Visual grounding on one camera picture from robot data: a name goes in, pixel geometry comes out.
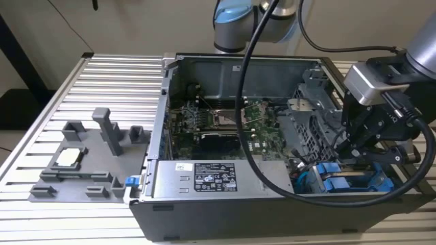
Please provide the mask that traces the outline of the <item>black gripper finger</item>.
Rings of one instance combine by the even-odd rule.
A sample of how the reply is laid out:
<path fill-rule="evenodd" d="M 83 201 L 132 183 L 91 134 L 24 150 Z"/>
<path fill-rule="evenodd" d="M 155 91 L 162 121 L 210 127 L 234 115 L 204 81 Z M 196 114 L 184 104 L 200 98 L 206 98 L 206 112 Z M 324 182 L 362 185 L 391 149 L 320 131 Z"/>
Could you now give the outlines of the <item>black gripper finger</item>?
<path fill-rule="evenodd" d="M 376 144 L 375 133 L 366 127 L 359 128 L 355 132 L 346 130 L 346 139 L 336 147 L 336 153 L 342 159 L 352 157 L 352 150 L 372 147 Z"/>
<path fill-rule="evenodd" d="M 360 154 L 366 160 L 383 164 L 406 164 L 408 160 L 407 151 L 402 146 L 392 146 L 387 150 L 363 148 Z"/>

